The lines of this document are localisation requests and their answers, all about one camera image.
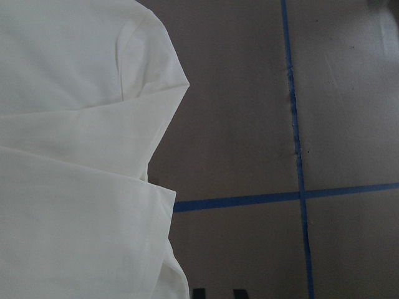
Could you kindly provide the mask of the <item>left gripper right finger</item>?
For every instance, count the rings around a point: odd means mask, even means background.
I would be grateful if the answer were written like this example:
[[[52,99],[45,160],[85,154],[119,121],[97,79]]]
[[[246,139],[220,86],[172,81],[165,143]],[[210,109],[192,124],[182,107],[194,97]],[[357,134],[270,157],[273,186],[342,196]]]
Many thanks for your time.
[[[248,292],[245,289],[234,289],[234,299],[248,299]]]

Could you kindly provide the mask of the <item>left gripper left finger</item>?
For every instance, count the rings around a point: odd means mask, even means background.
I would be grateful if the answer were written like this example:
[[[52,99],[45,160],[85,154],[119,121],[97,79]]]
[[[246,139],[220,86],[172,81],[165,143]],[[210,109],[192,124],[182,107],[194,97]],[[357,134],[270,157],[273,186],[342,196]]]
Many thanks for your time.
[[[192,289],[191,299],[206,299],[206,289],[205,288]]]

